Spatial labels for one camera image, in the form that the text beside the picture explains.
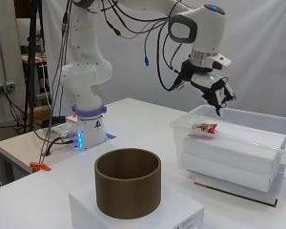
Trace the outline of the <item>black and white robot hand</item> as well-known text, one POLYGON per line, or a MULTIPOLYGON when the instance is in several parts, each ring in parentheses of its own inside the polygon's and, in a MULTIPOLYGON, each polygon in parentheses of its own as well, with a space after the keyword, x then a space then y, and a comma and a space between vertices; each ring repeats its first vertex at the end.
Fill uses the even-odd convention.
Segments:
POLYGON ((202 92, 202 97, 220 115, 220 110, 226 108, 230 101, 236 100, 236 95, 228 84, 229 78, 220 76, 215 71, 222 71, 232 61, 219 52, 192 51, 190 63, 194 68, 191 85, 202 92))

